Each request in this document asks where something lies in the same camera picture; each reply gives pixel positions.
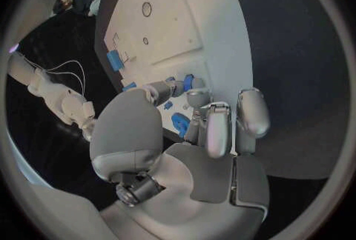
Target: humanoid robot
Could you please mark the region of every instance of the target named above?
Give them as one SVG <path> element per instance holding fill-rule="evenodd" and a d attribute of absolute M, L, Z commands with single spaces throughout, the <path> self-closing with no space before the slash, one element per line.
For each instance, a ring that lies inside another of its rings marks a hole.
<path fill-rule="evenodd" d="M 120 209 L 157 238 L 252 239 L 266 218 L 268 181 L 254 148 L 237 141 L 233 149 L 231 107 L 213 102 L 202 79 L 194 78 L 186 92 L 183 81 L 175 80 L 132 88 L 96 120 L 91 102 L 51 82 L 19 53 L 11 56 L 8 73 L 64 123 L 78 125 L 90 143 L 96 174 L 117 184 Z M 184 93 L 194 108 L 185 141 L 163 152 L 156 106 Z M 268 131 L 268 110 L 258 89 L 240 91 L 236 123 L 252 138 Z"/>

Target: small blue part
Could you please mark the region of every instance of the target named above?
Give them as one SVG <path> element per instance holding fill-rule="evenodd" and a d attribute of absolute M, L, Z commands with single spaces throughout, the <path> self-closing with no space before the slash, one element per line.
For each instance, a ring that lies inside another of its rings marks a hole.
<path fill-rule="evenodd" d="M 193 86 L 192 86 L 193 79 L 194 79 L 193 74 L 188 74 L 185 76 L 184 81 L 183 81 L 184 92 L 193 88 Z"/>
<path fill-rule="evenodd" d="M 173 106 L 173 103 L 171 101 L 168 101 L 164 104 L 164 109 L 168 110 L 168 109 L 172 108 L 172 106 Z"/>
<path fill-rule="evenodd" d="M 124 68 L 124 65 L 120 59 L 119 53 L 116 50 L 109 51 L 106 56 L 112 66 L 112 69 L 115 72 Z"/>
<path fill-rule="evenodd" d="M 126 87 L 123 87 L 122 88 L 122 91 L 123 92 L 125 92 L 125 91 L 127 91 L 128 89 L 131 89 L 131 88 L 136 88 L 137 87 L 137 85 L 136 85 L 136 83 L 130 83 L 129 85 L 127 85 Z"/>
<path fill-rule="evenodd" d="M 174 113 L 172 115 L 173 126 L 179 131 L 179 137 L 183 138 L 186 134 L 190 120 L 184 114 Z"/>
<path fill-rule="evenodd" d="M 166 79 L 166 82 L 168 82 L 168 81 L 175 81 L 176 79 L 173 77 L 173 76 L 171 76 L 171 77 L 168 77 L 167 79 Z"/>

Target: black background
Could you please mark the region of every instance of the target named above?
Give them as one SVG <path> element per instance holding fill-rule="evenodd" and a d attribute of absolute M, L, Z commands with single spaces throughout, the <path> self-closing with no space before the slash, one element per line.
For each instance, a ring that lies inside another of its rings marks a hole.
<path fill-rule="evenodd" d="M 18 0 L 0 0 L 2 15 L 1 27 L 6 25 L 11 11 L 15 8 Z M 349 8 L 351 21 L 356 16 L 356 0 L 344 0 Z M 354 181 L 348 194 L 343 199 L 328 222 L 313 237 L 313 239 L 325 239 L 328 237 L 343 238 L 352 237 L 353 220 L 352 215 L 356 209 L 356 182 Z M 0 229 L 2 239 L 43 239 L 43 237 L 31 225 L 16 203 L 11 198 L 2 178 L 0 181 Z"/>

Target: wire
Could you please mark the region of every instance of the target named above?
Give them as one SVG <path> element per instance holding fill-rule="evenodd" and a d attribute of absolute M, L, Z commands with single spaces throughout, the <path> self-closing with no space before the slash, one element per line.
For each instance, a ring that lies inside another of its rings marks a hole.
<path fill-rule="evenodd" d="M 66 61 L 66 62 L 64 62 L 64 63 L 62 63 L 62 64 L 60 64 L 60 65 L 58 65 L 58 66 L 53 67 L 53 68 L 44 69 L 44 68 L 41 67 L 40 65 L 38 65 L 38 64 L 36 64 L 36 63 L 34 63 L 34 62 L 32 62 L 30 59 L 27 59 L 25 56 L 23 56 L 23 57 L 24 57 L 24 59 L 25 59 L 29 64 L 31 64 L 31 65 L 34 66 L 34 67 L 37 67 L 37 68 L 41 69 L 42 71 L 47 72 L 47 73 L 55 74 L 55 75 L 56 75 L 56 74 L 71 74 L 71 75 L 75 76 L 75 77 L 79 80 L 79 82 L 80 82 L 80 85 L 81 85 L 81 88 L 82 88 L 82 96 L 84 97 L 84 95 L 85 95 L 85 82 L 86 82 L 86 79 L 85 79 L 85 72 L 84 72 L 84 69 L 83 69 L 83 67 L 82 67 L 82 65 L 80 64 L 79 61 L 77 61 L 77 60 L 69 60 L 69 61 Z M 78 76 L 77 74 L 72 73 L 72 72 L 53 72 L 53 70 L 58 69 L 58 68 L 62 67 L 63 65 L 69 64 L 69 63 L 71 63 L 71 62 L 74 62 L 74 63 L 76 63 L 76 64 L 79 65 L 79 67 L 80 67 L 80 69 L 81 69 L 81 72 L 82 72 L 83 81 L 79 78 L 79 76 Z"/>

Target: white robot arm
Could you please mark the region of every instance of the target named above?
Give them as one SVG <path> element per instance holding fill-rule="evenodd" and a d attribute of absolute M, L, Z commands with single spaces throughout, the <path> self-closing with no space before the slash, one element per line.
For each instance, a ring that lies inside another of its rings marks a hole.
<path fill-rule="evenodd" d="M 10 57 L 8 74 L 27 86 L 30 93 L 43 98 L 51 112 L 65 124 L 77 124 L 90 141 L 95 123 L 92 102 L 63 84 L 53 83 L 45 71 L 32 67 L 19 53 Z"/>

